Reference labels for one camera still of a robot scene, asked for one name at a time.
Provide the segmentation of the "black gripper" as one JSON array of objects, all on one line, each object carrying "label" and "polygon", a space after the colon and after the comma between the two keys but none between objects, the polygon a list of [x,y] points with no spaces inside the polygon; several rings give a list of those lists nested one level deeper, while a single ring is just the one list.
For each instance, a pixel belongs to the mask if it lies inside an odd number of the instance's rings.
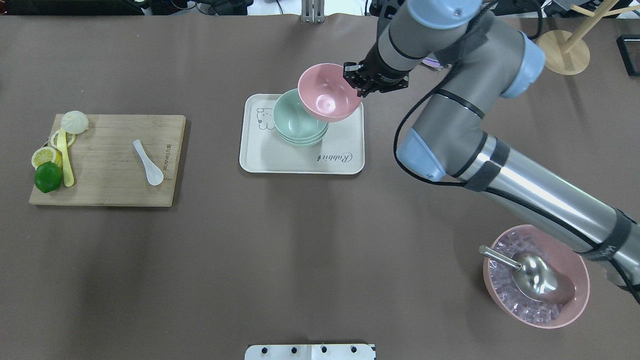
[{"label": "black gripper", "polygon": [[368,51],[359,63],[343,63],[343,79],[348,84],[356,84],[357,96],[365,98],[373,92],[392,92],[409,86],[409,72],[391,68],[377,47]]}]

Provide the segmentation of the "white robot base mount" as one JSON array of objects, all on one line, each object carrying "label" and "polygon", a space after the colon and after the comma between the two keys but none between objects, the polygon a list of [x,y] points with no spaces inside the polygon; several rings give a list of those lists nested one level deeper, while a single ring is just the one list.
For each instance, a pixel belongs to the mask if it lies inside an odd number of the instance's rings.
[{"label": "white robot base mount", "polygon": [[247,348],[245,360],[377,360],[374,344],[255,344]]}]

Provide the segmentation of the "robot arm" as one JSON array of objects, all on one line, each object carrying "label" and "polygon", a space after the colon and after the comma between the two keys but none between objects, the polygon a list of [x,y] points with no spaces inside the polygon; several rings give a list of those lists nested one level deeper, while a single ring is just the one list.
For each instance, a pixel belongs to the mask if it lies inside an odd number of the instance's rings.
[{"label": "robot arm", "polygon": [[546,56],[480,0],[373,0],[377,36],[343,77],[366,97],[407,88],[409,73],[434,55],[447,75],[417,103],[423,107],[395,161],[417,180],[487,195],[639,299],[639,224],[486,133],[480,123],[499,98],[537,80]]}]

